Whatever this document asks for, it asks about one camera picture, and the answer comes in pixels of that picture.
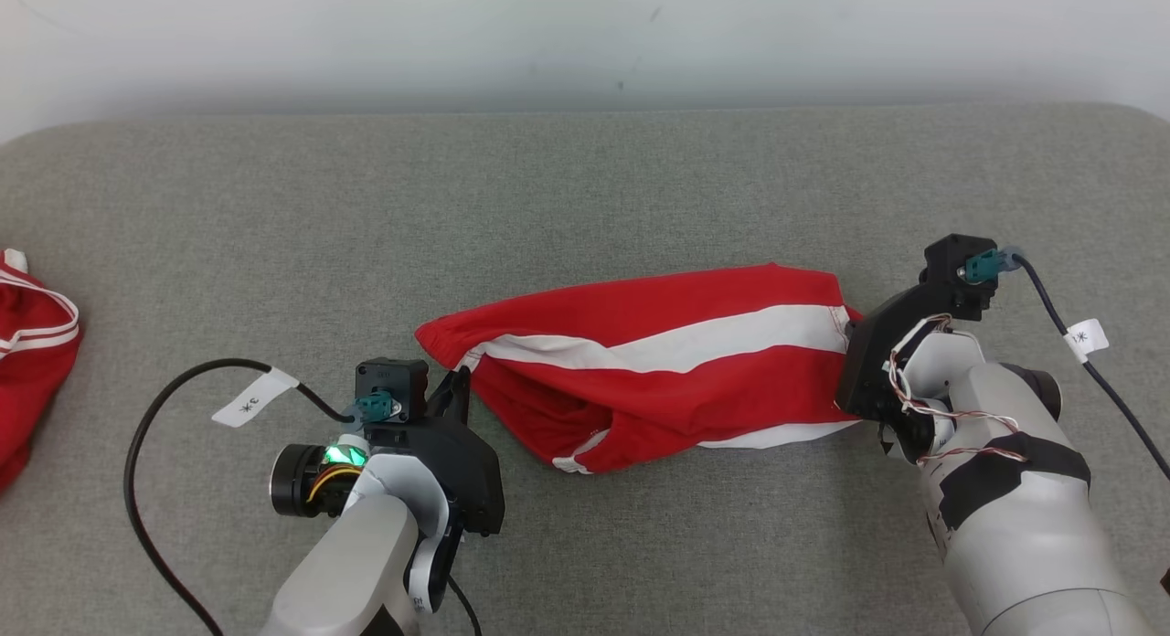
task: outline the white wall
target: white wall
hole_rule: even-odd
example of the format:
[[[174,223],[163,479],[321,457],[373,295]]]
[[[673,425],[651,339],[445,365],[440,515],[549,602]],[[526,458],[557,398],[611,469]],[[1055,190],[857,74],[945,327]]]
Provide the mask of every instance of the white wall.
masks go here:
[[[1170,116],[1170,0],[0,0],[0,140],[166,112],[952,98]]]

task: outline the white stripe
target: white stripe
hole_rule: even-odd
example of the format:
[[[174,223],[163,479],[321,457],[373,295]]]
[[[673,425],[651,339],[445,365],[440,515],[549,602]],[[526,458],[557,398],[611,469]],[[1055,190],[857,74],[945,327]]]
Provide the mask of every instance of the white stripe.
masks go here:
[[[613,347],[581,337],[546,333],[519,337],[505,333],[468,350],[460,365],[475,371],[480,358],[490,355],[497,360],[539,362],[562,369],[622,369],[644,374],[674,371],[684,374],[703,362],[757,353],[777,345],[845,353],[842,329],[848,319],[845,307],[777,304],[746,314],[701,320]]]
[[[773,424],[772,428],[744,433],[744,435],[731,437],[731,440],[700,442],[698,445],[707,449],[771,449],[773,445],[806,442],[833,435],[833,433],[845,430],[855,423],[861,423],[861,420],[820,424]]]
[[[21,253],[18,249],[5,249],[4,262],[5,265],[20,270],[21,274],[28,272],[28,257],[25,257],[25,253]]]
[[[69,316],[68,323],[60,324],[60,326],[50,329],[19,329],[19,331],[13,333],[11,340],[0,339],[0,347],[8,348],[7,353],[0,353],[0,358],[4,358],[8,353],[15,353],[18,350],[51,348],[55,345],[67,344],[67,341],[75,339],[77,336],[78,312],[76,304],[71,299],[55,291],[42,289],[42,286],[33,285],[33,283],[27,283],[15,277],[15,275],[4,272],[4,270],[0,270],[0,285],[12,285],[18,289],[47,295],[55,303],[60,304],[66,314]]]
[[[563,472],[569,472],[569,473],[572,472],[593,473],[589,469],[585,469],[585,465],[580,464],[580,462],[577,462],[577,456],[584,454],[585,451],[589,451],[590,449],[594,448],[594,445],[600,444],[601,441],[605,440],[606,435],[610,435],[610,429],[593,433],[593,437],[589,437],[589,440],[585,441],[585,444],[578,445],[577,450],[573,451],[572,456],[569,456],[567,458],[553,458],[552,466],[559,469]]]

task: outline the white label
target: white label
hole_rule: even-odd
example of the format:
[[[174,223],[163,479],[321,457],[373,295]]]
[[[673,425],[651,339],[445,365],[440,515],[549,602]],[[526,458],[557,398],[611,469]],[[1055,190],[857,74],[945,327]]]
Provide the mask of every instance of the white label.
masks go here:
[[[301,381],[296,378],[285,374],[284,371],[273,368],[252,382],[248,389],[239,394],[235,400],[212,415],[212,420],[221,424],[229,424],[232,428],[240,428],[250,422],[252,416],[259,415],[260,410],[271,403],[277,395],[284,394],[298,385]]]
[[[25,253],[21,253],[18,249],[5,249],[4,262],[6,265],[20,270],[21,274],[28,272],[28,257],[25,257]]]
[[[1096,319],[1074,324],[1068,329],[1065,340],[1068,341],[1068,347],[1076,355],[1076,361],[1082,362],[1082,365],[1088,361],[1088,353],[1094,352],[1094,350],[1109,348],[1109,340],[1106,339],[1104,331]]]
[[[439,551],[439,538],[427,538],[419,542],[419,548],[414,549],[414,561],[411,564],[408,578],[410,588],[406,592],[414,601],[414,610],[418,613],[435,613],[431,606],[431,566],[434,565],[435,553]]]

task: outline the black cable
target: black cable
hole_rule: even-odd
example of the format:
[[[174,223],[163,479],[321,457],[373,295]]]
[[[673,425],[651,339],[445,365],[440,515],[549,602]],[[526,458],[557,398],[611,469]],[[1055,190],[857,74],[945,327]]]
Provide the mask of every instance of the black cable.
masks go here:
[[[459,597],[460,603],[463,603],[463,608],[467,609],[467,617],[472,618],[472,629],[475,631],[475,636],[483,636],[483,630],[480,629],[480,618],[475,617],[475,609],[472,608],[472,602],[467,601],[467,595],[463,594],[463,589],[455,583],[454,576],[447,578],[447,586],[455,592],[455,596]]]
[[[219,624],[215,624],[215,618],[211,616],[206,608],[191,590],[187,590],[187,586],[184,586],[179,578],[174,576],[171,568],[163,560],[163,556],[158,553],[158,548],[154,547],[154,542],[151,541],[150,535],[146,533],[146,527],[143,526],[142,516],[138,514],[138,502],[135,499],[135,469],[138,468],[138,452],[142,450],[143,440],[146,437],[146,430],[150,429],[150,424],[154,421],[154,416],[158,415],[163,403],[171,398],[179,387],[190,381],[190,379],[205,374],[208,371],[227,368],[227,366],[239,366],[243,369],[255,369],[260,373],[267,374],[271,371],[271,366],[264,365],[264,362],[256,362],[253,360],[242,360],[242,358],[226,358],[226,360],[214,360],[209,362],[202,362],[202,365],[193,366],[193,368],[184,371],[179,374],[179,378],[172,379],[171,383],[163,387],[163,392],[156,395],[154,401],[150,403],[150,408],[146,408],[146,414],[143,415],[142,422],[138,423],[138,430],[135,431],[135,437],[130,441],[130,451],[126,452],[126,469],[122,475],[122,495],[126,503],[126,517],[130,518],[130,526],[135,530],[135,535],[138,537],[138,544],[146,549],[146,556],[150,558],[150,562],[154,564],[154,569],[158,569],[159,574],[163,574],[164,581],[171,587],[184,602],[191,607],[191,610],[195,611],[199,620],[204,621],[207,625],[207,630],[212,632],[213,636],[223,636],[223,631],[220,629]],[[330,416],[331,420],[342,423],[350,423],[353,421],[353,416],[343,416],[337,414],[333,408],[330,408],[324,400],[322,400],[314,390],[304,386],[304,382],[296,387],[296,390],[309,399],[314,406],[321,408],[321,412]]]
[[[1027,272],[1027,277],[1032,278],[1032,283],[1033,285],[1035,285],[1037,293],[1040,293],[1040,302],[1044,303],[1045,310],[1048,311],[1048,316],[1052,318],[1052,323],[1057,324],[1057,329],[1058,331],[1060,331],[1060,336],[1061,337],[1067,336],[1068,329],[1065,327],[1065,320],[1060,319],[1060,314],[1058,314],[1057,307],[1052,306],[1052,299],[1048,298],[1048,291],[1044,289],[1044,283],[1040,282],[1040,275],[1037,275],[1035,269],[1033,269],[1031,262],[1028,262],[1027,258],[1024,258],[1024,256],[1020,256],[1020,254],[1012,254],[1012,258],[1016,258],[1016,262],[1019,262],[1019,265],[1023,267],[1025,272]],[[1142,424],[1137,421],[1137,416],[1134,415],[1133,410],[1129,409],[1129,406],[1127,406],[1124,400],[1121,399],[1120,394],[1117,394],[1114,387],[1109,385],[1107,379],[1101,376],[1100,371],[1096,371],[1096,367],[1093,365],[1093,362],[1086,360],[1081,366],[1085,366],[1085,369],[1088,372],[1089,376],[1092,379],[1095,379],[1097,385],[1101,386],[1101,389],[1103,389],[1104,393],[1109,395],[1109,399],[1113,400],[1115,406],[1117,406],[1119,410],[1121,410],[1121,414],[1126,417],[1126,421],[1129,422],[1129,426],[1134,428],[1134,433],[1137,434],[1137,437],[1140,437],[1142,444],[1144,444],[1145,449],[1150,452],[1150,456],[1154,458],[1154,462],[1157,462],[1158,469],[1161,469],[1162,473],[1165,473],[1166,479],[1170,481],[1170,465],[1166,464],[1166,459],[1162,457],[1162,452],[1158,451],[1157,445],[1155,445],[1154,441],[1150,440],[1149,433],[1145,433],[1145,429],[1142,428]]]

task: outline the red cloth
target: red cloth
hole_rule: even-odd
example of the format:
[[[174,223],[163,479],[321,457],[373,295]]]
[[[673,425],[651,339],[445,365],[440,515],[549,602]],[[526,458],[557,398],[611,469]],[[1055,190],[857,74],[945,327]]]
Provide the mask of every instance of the red cloth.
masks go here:
[[[25,272],[23,256],[0,257],[0,490],[28,462],[28,440],[81,344],[77,307]]]
[[[593,473],[853,423],[833,403],[852,316],[834,275],[769,264],[521,296],[415,337],[539,458]]]

